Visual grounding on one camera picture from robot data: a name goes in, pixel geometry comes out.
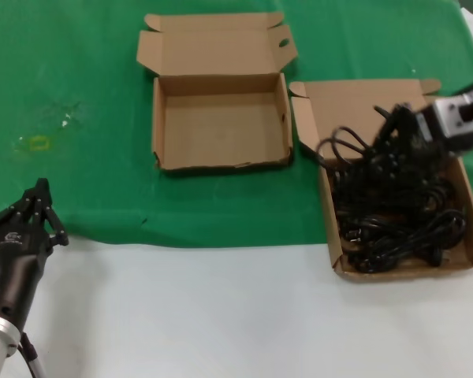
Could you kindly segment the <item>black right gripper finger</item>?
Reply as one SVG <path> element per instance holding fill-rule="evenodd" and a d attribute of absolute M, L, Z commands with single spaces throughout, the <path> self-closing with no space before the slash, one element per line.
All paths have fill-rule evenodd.
<path fill-rule="evenodd" d="M 374 106 L 374 110 L 385 119 L 385 122 L 375 136 L 372 148 L 376 154 L 390 154 L 394 150 L 392 134 L 396 130 L 398 105 L 395 105 L 390 111 L 381 106 Z"/>
<path fill-rule="evenodd" d="M 378 154 L 378 176 L 413 177 L 421 176 L 422 170 L 408 160 L 405 154 L 396 151 L 384 151 Z"/>

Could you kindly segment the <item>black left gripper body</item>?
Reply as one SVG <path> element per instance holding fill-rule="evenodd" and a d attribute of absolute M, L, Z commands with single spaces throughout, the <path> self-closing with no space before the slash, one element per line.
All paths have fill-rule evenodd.
<path fill-rule="evenodd" d="M 23 329 L 52 253 L 45 218 L 17 212 L 0 219 L 0 317 Z"/>

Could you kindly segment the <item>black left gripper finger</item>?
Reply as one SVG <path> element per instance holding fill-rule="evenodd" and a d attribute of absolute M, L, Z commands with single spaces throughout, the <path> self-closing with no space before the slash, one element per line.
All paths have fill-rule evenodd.
<path fill-rule="evenodd" d="M 47 222 L 52 230 L 50 237 L 51 246 L 68 246 L 69 237 L 58 215 L 54 212 L 52 203 L 47 197 L 38 197 L 35 200 L 33 224 L 45 230 L 44 224 Z"/>
<path fill-rule="evenodd" d="M 50 207 L 50 185 L 48 179 L 39 178 L 35 186 L 27 189 L 13 204 L 13 223 L 44 223 Z"/>

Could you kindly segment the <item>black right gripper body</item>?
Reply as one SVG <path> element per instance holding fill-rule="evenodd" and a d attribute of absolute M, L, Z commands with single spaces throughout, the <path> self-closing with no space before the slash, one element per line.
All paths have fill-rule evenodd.
<path fill-rule="evenodd" d="M 445 135 L 433 104 L 417 111 L 408 104 L 397 104 L 394 150 L 408 158 L 446 158 Z"/>

